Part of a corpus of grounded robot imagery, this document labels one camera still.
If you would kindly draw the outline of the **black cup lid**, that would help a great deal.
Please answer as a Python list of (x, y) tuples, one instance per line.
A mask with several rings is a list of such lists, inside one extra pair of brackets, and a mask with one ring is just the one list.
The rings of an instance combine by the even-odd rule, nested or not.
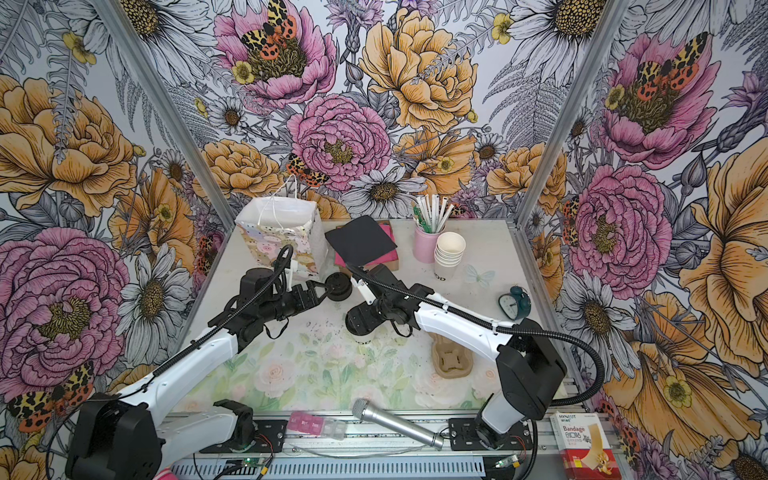
[(374, 306), (365, 302), (356, 305), (345, 315), (345, 326), (355, 336), (371, 334), (381, 323)]

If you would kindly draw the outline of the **white paper coffee cup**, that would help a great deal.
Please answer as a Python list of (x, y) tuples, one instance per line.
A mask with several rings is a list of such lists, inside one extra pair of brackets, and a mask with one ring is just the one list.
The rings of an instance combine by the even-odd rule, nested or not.
[(359, 344), (368, 344), (368, 343), (370, 343), (373, 340), (374, 334), (371, 333), (371, 334), (362, 335), (362, 336), (355, 336), (355, 335), (353, 335), (352, 338), (353, 338), (353, 340), (355, 342), (357, 342)]

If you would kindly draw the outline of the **stack of black lids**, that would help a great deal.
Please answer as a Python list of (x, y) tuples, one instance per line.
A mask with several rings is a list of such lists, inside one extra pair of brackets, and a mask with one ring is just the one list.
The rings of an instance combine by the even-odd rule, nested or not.
[(325, 293), (333, 302), (342, 302), (348, 299), (353, 290), (351, 279), (342, 272), (335, 272), (325, 280)]

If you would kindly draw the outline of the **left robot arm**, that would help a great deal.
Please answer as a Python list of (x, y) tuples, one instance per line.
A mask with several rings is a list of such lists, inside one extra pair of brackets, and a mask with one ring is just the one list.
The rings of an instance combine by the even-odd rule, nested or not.
[(116, 395), (96, 394), (78, 410), (67, 455), (69, 479), (153, 479), (211, 445), (248, 447), (256, 437), (253, 410), (220, 400), (201, 414), (166, 423), (173, 407), (213, 370), (235, 358), (267, 329), (322, 302), (316, 282), (291, 286), (293, 257), (282, 247), (270, 268), (249, 270), (238, 295), (200, 336), (160, 367)]

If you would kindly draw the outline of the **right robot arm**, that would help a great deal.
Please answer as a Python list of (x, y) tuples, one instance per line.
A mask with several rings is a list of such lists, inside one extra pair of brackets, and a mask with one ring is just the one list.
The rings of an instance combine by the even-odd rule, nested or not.
[[(383, 265), (371, 271), (351, 266), (349, 271), (364, 298), (346, 314), (351, 334), (365, 337), (383, 324), (399, 333), (398, 328), (405, 326), (409, 333), (420, 330), (442, 336), (495, 363), (500, 390), (489, 397), (475, 419), (477, 436), (488, 449), (499, 448), (513, 426), (541, 420), (551, 407), (583, 403), (604, 384), (601, 355), (577, 337), (545, 330), (529, 318), (510, 322), (482, 316), (425, 285), (405, 286)], [(555, 397), (567, 368), (554, 340), (581, 349), (594, 363), (595, 380), (578, 395)]]

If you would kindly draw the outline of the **cardboard napkin box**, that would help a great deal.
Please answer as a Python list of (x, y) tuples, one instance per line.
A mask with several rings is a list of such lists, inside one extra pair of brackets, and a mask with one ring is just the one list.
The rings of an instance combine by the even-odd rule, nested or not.
[[(395, 236), (393, 233), (391, 222), (389, 220), (378, 220), (377, 223), (379, 224), (381, 229), (388, 235), (388, 237), (392, 241), (394, 241)], [(352, 272), (347, 268), (345, 262), (343, 261), (343, 259), (338, 253), (335, 254), (334, 264), (339, 267), (342, 273), (348, 276), (352, 276)], [(369, 271), (379, 265), (384, 265), (388, 267), (391, 271), (397, 271), (399, 269), (399, 256), (397, 254), (397, 249), (394, 249), (388, 252), (386, 255), (383, 255), (372, 262), (369, 262), (364, 266), (364, 269), (366, 271)]]

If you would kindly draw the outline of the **pink straw holder cup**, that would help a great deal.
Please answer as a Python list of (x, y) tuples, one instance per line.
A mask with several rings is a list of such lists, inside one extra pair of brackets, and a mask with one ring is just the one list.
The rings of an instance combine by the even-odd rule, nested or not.
[(421, 263), (433, 263), (434, 252), (440, 235), (441, 232), (427, 233), (422, 227), (416, 226), (413, 240), (414, 258)]

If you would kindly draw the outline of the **pastel patterned gift bag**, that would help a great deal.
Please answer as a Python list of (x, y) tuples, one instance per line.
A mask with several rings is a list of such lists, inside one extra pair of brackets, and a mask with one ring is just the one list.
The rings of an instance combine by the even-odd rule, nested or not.
[(271, 264), (279, 251), (290, 245), (294, 274), (307, 280), (321, 277), (328, 245), (315, 201), (303, 200), (296, 194), (253, 198), (235, 223), (260, 264)]

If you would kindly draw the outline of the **stack of white paper cups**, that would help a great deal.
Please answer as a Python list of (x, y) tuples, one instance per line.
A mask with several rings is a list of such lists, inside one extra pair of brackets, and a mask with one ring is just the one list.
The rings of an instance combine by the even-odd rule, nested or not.
[(453, 277), (463, 259), (466, 249), (465, 238), (455, 232), (442, 233), (434, 250), (434, 275), (440, 281)]

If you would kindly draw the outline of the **brown pulp cup carrier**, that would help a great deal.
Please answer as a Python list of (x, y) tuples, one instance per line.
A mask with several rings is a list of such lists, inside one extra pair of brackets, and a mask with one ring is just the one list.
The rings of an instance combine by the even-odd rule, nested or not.
[(470, 375), (474, 362), (473, 353), (448, 338), (430, 333), (432, 339), (431, 360), (437, 375), (444, 379), (458, 379)]

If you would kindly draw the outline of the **white paper straws bundle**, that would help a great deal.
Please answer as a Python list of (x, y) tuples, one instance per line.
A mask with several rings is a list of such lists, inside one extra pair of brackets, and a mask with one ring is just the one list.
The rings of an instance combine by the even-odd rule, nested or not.
[(454, 205), (439, 195), (418, 196), (413, 205), (413, 218), (419, 229), (427, 234), (441, 233), (453, 213)]

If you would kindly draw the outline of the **silver microphone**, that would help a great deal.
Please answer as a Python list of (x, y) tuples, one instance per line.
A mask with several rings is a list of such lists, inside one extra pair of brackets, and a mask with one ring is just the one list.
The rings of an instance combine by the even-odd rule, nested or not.
[(444, 439), (438, 432), (380, 409), (366, 399), (359, 398), (354, 402), (352, 414), (360, 421), (375, 423), (436, 450), (444, 447)]

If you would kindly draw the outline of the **teal alarm clock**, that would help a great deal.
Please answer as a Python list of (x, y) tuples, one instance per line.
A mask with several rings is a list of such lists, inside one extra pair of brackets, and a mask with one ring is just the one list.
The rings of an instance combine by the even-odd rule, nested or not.
[(511, 321), (518, 322), (527, 318), (532, 310), (532, 301), (521, 286), (512, 286), (508, 293), (498, 298), (498, 305)]

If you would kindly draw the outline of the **pink plastic tray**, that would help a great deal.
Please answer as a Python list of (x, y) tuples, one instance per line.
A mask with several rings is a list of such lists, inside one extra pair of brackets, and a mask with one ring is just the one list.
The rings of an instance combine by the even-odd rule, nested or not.
[(328, 437), (344, 440), (347, 424), (326, 416), (314, 415), (305, 411), (294, 411), (287, 422), (287, 429), (300, 434)]

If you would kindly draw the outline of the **bandage box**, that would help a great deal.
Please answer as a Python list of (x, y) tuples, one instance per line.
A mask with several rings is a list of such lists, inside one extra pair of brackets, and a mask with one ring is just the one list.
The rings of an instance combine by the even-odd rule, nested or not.
[(556, 412), (551, 423), (568, 479), (623, 478), (597, 414)]

